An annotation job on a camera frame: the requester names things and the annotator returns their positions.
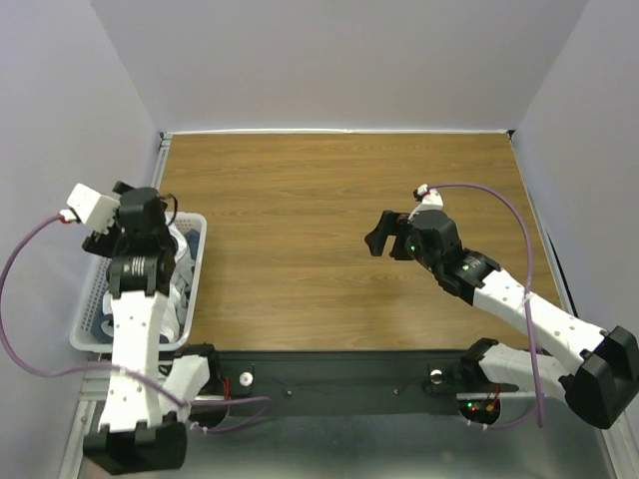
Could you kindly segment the white tank top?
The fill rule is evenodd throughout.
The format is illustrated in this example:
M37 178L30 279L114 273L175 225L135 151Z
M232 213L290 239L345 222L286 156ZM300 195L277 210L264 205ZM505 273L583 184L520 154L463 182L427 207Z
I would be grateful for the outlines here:
M195 267L195 261L191 256L191 250L185 236L175 225L169 227L169 232L177 245L176 266L171 277L167 308L160 327L161 344L174 343L180 338L182 328L186 323Z

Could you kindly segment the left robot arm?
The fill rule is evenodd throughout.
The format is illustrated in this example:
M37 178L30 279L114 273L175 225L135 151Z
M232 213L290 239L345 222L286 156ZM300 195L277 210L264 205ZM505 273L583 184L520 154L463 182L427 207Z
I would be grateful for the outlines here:
M99 221L82 216L93 229L84 250L110 261L114 329L104 409L83 452L113 476L175 470L186 459L192 402L221 385L223 370L205 344L177 355L165 381L157 381L178 244L166 219L168 202L156 189L119 182L113 190L117 200L94 207Z

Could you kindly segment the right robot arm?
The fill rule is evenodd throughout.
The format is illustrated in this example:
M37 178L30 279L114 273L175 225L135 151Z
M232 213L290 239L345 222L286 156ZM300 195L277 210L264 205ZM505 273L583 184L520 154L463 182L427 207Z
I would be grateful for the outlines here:
M385 211L364 242L373 256L393 238L390 257L414 260L452 296L488 312L523 333L541 353L531 358L494 340L481 339L459 365L471 389L501 383L542 392L564 402L587 424L610 428L638 394L638 340L616 326L585 322L534 292L527 292L487 255L463 246L455 222L438 210L414 215Z

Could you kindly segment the blue garment in basket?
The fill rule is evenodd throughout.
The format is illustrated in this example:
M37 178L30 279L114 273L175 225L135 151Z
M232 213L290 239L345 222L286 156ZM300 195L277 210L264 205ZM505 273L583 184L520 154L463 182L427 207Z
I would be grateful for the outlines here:
M191 250L193 260L196 259L197 248L199 245L200 235L194 230L190 230L183 234L187 239ZM112 343L114 336L114 322L112 311L112 295L106 291L102 297L101 310L98 313L92 325L92 333L94 337L102 343Z

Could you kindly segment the white plastic laundry basket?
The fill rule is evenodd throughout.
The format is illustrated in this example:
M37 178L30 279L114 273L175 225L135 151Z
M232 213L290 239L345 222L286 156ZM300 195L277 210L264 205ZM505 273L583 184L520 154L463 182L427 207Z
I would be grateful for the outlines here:
M179 212L172 223L177 229L185 234L190 230L199 233L199 245L195 259L194 281L187 312L186 324L184 325L180 338L174 343L160 343L162 351L173 351L184 344L192 331L196 298L199 288L200 276L203 268L204 249L207 234L207 220L195 213ZM70 333L70 342L74 348L81 351L89 351L98 354L109 354L112 351L112 343L102 343L97 340L92 333L92 325L102 306L102 297L108 291L107 272L110 261L107 258L96 257L94 259L93 272L90 279L85 284L85 299L76 316L75 324Z

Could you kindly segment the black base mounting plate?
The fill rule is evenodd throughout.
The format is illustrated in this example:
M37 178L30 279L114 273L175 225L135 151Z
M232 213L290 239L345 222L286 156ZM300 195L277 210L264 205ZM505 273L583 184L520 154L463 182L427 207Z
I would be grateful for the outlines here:
M194 408L230 382L235 417L426 413L455 415L462 397L494 391L464 368L463 351L219 351Z

